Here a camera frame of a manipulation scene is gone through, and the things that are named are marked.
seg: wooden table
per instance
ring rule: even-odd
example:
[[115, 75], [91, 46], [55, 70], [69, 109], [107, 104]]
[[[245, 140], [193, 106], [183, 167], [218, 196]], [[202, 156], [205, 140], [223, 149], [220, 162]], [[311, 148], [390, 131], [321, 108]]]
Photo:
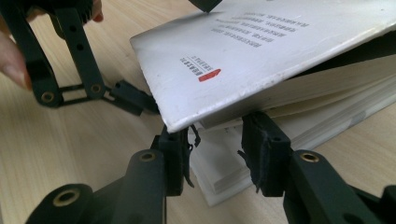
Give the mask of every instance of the wooden table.
[[[121, 79], [149, 91], [129, 38], [195, 10], [188, 0], [103, 1], [105, 21], [86, 33], [106, 83]], [[47, 16], [32, 22], [61, 86], [77, 84], [65, 43]], [[161, 132], [158, 116], [130, 115], [97, 101], [48, 109], [31, 92], [0, 76], [0, 205], [5, 224], [23, 223], [37, 204], [64, 184], [99, 189], [122, 176], [130, 157], [149, 148]], [[392, 105], [316, 151], [350, 184], [379, 196], [396, 183], [396, 105]], [[208, 207], [199, 188], [186, 185], [168, 199], [168, 223], [287, 223], [282, 200], [249, 188]]]

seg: red logo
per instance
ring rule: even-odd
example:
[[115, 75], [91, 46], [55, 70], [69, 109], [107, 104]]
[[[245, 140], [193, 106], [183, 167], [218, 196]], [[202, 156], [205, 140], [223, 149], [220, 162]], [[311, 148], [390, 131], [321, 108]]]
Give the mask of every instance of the red logo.
[[198, 77], [198, 80], [200, 82], [207, 81], [208, 79], [217, 76], [220, 72], [221, 72], [221, 69], [216, 69], [215, 71], [212, 71], [212, 72], [210, 72], [210, 73], [208, 73], [206, 75]]

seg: table surface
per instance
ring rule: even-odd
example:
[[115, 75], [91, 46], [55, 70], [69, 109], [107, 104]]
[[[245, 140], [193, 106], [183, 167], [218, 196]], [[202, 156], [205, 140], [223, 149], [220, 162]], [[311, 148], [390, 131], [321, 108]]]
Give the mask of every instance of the table surface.
[[[196, 10], [188, 0], [103, 1], [105, 20], [85, 26], [106, 84], [126, 79], [149, 91], [129, 38]], [[48, 16], [32, 27], [60, 86], [79, 83], [67, 46]], [[130, 157], [161, 132], [159, 116], [135, 117], [102, 101], [48, 109], [0, 76], [0, 206], [5, 224], [23, 223], [52, 190], [85, 183], [94, 190], [122, 176]], [[345, 181], [381, 195], [396, 183], [396, 105], [315, 149]], [[168, 198], [168, 223], [287, 223], [282, 199], [248, 188], [209, 207], [196, 187]]]

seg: human hand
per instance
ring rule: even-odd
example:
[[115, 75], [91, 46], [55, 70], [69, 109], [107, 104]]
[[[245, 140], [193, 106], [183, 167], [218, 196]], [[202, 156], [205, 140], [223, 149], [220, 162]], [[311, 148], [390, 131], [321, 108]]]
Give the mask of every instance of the human hand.
[[[42, 14], [43, 12], [35, 10], [27, 20], [32, 21]], [[104, 19], [101, 0], [93, 0], [92, 17], [92, 20], [96, 22]], [[24, 89], [31, 90], [32, 81], [29, 78], [23, 55], [9, 37], [10, 31], [0, 16], [0, 72]]]

